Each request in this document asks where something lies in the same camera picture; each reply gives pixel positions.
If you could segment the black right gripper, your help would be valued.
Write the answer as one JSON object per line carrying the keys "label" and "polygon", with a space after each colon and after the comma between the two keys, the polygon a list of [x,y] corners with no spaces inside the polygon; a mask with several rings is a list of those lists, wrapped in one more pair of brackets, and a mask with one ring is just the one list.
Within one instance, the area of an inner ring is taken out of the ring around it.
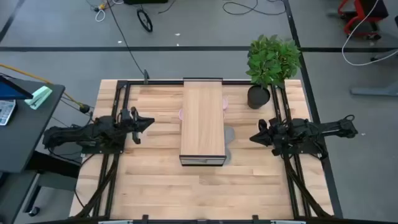
{"label": "black right gripper", "polygon": [[260,119],[258,128],[259,132],[251,136],[249,140],[263,146],[273,145],[272,154],[274,156],[282,155],[287,140],[286,130],[282,123],[278,119],[270,119],[268,123],[264,119]]}

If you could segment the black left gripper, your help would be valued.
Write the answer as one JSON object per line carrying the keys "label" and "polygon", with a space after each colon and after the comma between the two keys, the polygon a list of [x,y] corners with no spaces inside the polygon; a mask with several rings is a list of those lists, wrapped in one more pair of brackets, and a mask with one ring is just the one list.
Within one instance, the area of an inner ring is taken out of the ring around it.
{"label": "black left gripper", "polygon": [[126,108],[122,109],[120,114],[120,126],[127,133],[132,133],[132,140],[136,144],[140,144],[141,140],[139,139],[139,132],[143,133],[150,125],[155,122],[155,119],[143,117],[138,118],[138,112],[134,106],[130,110]]}

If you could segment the green plant in black pot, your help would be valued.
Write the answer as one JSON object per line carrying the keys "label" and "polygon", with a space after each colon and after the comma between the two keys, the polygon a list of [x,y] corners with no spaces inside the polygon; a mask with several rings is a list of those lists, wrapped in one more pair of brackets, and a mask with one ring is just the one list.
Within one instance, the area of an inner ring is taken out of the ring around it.
{"label": "green plant in black pot", "polygon": [[284,88],[285,81],[302,67],[300,56],[301,51],[293,40],[260,35],[252,41],[246,71],[252,83],[247,93],[248,106],[256,110],[265,105],[271,98],[270,85]]}

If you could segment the mint green stapler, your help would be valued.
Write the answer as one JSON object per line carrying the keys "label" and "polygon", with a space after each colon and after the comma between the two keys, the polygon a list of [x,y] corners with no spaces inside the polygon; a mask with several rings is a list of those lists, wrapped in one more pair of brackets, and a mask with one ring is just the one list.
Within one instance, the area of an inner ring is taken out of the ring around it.
{"label": "mint green stapler", "polygon": [[47,86],[42,86],[34,91],[32,99],[26,99],[24,102],[33,110],[36,110],[52,93],[52,90]]}

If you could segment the grey desk foot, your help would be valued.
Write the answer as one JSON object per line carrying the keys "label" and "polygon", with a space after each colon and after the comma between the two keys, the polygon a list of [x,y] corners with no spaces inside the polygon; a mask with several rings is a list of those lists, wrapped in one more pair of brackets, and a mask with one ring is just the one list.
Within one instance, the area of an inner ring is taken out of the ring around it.
{"label": "grey desk foot", "polygon": [[[391,57],[398,57],[398,48],[371,57],[369,64],[380,62]],[[350,93],[352,95],[398,97],[398,80],[382,88],[351,88]]]}

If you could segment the black equipment box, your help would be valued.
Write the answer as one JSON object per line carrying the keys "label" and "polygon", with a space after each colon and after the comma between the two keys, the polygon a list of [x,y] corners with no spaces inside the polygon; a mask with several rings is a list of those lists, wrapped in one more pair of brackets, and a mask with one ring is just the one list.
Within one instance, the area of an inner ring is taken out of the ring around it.
{"label": "black equipment box", "polygon": [[125,4],[164,4],[169,0],[123,0]]}

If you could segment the black side desk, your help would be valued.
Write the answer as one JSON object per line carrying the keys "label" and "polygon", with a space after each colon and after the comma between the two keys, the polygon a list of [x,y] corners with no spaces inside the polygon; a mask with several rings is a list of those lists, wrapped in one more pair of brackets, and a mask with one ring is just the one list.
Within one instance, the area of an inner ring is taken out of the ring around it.
{"label": "black side desk", "polygon": [[[41,82],[11,81],[29,93],[43,86]],[[13,224],[37,174],[38,187],[72,191],[79,166],[36,151],[64,91],[63,85],[49,84],[51,95],[33,110],[24,100],[16,100],[17,111],[0,126],[0,223]]]}

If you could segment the white calculator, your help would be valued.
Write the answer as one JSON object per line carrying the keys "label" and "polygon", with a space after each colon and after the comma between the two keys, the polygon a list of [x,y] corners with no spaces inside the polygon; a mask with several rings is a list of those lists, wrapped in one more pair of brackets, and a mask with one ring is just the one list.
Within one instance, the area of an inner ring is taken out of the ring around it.
{"label": "white calculator", "polygon": [[16,100],[0,100],[0,126],[5,126],[15,110]]}

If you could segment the laptop with blue screen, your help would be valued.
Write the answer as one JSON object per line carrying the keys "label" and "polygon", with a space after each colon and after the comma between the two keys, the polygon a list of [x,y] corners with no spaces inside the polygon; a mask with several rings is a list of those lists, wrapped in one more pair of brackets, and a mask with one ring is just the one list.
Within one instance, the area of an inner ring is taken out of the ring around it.
{"label": "laptop with blue screen", "polygon": [[29,100],[32,98],[32,94],[25,89],[0,77],[0,100]]}

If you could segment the red and black cart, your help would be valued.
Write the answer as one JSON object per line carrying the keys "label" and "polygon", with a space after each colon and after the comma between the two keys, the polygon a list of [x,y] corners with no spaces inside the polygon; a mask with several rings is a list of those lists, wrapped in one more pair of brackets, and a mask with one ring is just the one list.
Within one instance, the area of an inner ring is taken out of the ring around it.
{"label": "red and black cart", "polygon": [[[387,18],[389,13],[383,0],[353,0],[354,11],[344,12],[342,9],[350,0],[342,0],[338,6],[338,16],[346,21],[343,28],[347,37],[351,34],[355,37],[365,37],[368,40],[379,40],[377,22]],[[371,25],[369,32],[354,32],[354,25],[358,26],[361,22],[368,22]]]}

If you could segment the black aluminium rig frame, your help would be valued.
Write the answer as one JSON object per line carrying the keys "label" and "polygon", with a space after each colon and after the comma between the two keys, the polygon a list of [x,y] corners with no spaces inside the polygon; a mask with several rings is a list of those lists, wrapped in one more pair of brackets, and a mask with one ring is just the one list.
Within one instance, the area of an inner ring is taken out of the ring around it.
{"label": "black aluminium rig frame", "polygon": [[136,107],[155,123],[141,134],[141,143],[126,139],[118,157],[114,182],[93,208],[94,215],[114,219],[248,220],[291,219],[314,211],[287,178],[281,157],[250,141],[260,119],[286,114],[307,119],[309,112],[300,80],[286,81],[277,90],[278,105],[258,110],[247,105],[246,80],[227,80],[225,126],[234,138],[227,145],[223,166],[183,166],[180,162],[183,101],[182,80],[102,80],[95,115]]}

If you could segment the wooden shelf with black frame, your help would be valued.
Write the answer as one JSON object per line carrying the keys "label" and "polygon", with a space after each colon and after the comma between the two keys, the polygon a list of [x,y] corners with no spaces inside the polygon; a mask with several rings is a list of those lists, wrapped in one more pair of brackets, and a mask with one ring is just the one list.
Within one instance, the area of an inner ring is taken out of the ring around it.
{"label": "wooden shelf with black frame", "polygon": [[184,79],[181,109],[181,165],[223,166],[223,80]]}

